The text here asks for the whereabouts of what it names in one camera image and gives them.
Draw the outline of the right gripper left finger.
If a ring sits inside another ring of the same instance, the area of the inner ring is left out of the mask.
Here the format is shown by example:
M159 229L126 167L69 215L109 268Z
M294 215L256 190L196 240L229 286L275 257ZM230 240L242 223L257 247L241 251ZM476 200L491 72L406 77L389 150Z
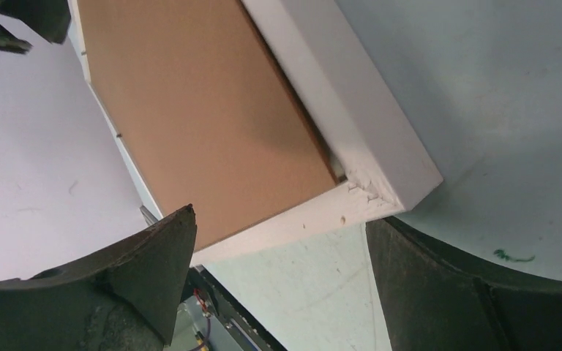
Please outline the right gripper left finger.
M0 281L0 350L163 350L194 252L191 205L30 279Z

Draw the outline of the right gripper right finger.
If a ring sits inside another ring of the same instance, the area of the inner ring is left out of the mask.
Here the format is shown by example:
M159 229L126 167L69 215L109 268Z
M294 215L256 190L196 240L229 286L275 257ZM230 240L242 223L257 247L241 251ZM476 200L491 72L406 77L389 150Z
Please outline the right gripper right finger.
M366 225L393 350L562 350L562 281L491 263L394 217Z

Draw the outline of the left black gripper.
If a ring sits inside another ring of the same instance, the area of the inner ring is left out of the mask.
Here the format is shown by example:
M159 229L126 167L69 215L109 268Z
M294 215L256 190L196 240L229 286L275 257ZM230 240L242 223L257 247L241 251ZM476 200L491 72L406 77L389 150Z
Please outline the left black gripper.
M67 1L0 0L0 15L21 21L53 44L64 43L72 21ZM17 38L0 24L0 51L24 55L31 48L31 43Z

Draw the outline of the brown backing board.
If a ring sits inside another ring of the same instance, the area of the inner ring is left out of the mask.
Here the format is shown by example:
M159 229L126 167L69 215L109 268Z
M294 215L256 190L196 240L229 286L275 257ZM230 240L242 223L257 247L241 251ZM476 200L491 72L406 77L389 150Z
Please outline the brown backing board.
M79 1L91 84L157 206L203 249L330 189L307 111L240 1Z

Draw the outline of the white picture frame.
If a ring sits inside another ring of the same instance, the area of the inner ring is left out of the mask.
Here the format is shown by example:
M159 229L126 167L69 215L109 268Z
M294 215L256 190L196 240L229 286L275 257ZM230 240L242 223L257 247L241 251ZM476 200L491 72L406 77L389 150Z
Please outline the white picture frame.
M163 218L92 84L78 2L74 31L86 82L135 183L143 208ZM335 188L194 249L193 264L281 246L409 211L442 176L334 1L240 1L300 99L337 179Z

